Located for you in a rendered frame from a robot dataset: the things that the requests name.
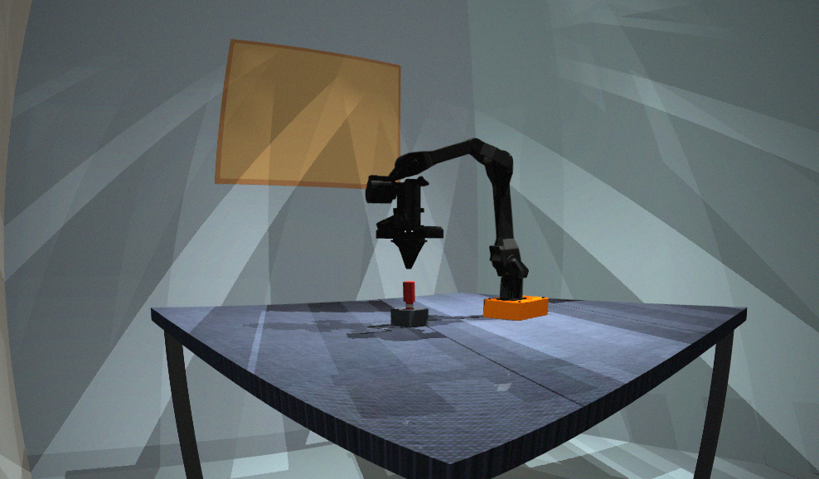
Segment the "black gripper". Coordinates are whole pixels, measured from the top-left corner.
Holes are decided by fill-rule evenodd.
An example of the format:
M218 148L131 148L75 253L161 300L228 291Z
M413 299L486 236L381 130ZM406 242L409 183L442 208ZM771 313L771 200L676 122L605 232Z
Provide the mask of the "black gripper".
M393 235L380 236L379 230L376 231L377 239L394 239L394 242L401 253L402 259L406 269L412 269L417 256L427 240L425 238L443 239L443 228L441 226L424 226L420 225L420 212L424 212L424 208L420 208L418 203L399 203L397 204L398 214L401 209L407 211L410 221L410 230L405 228L396 231ZM411 232L413 230L413 232ZM405 232L406 231L406 232Z

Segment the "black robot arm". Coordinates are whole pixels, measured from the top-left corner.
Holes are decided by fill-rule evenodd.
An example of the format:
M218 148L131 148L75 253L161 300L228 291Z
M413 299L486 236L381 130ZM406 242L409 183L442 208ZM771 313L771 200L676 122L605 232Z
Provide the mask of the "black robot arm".
M492 184L496 241L494 246L489 246L490 260L498 277L502 277L500 297L496 299L510 302L526 299L522 297L523 278L527 278L529 269L521 262L521 253L514 239L510 193L513 158L508 152L472 138L445 148L401 155L396 158L395 168L389 175L369 175L366 201L391 203L397 195L397 204L420 204L420 187L429 185L423 175L418 179L406 179L405 182L395 181L417 175L437 163L468 154L485 165ZM400 214L394 210L393 216L376 223L376 226L380 236L393 235L403 228L411 229L405 209L401 209Z

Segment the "white rectangular block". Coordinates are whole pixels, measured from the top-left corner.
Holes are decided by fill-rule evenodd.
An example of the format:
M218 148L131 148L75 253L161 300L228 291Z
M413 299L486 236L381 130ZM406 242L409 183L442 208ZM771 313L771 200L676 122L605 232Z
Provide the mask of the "white rectangular block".
M429 309L413 307L413 309L391 308L391 324L403 327L415 327L427 325L429 320Z

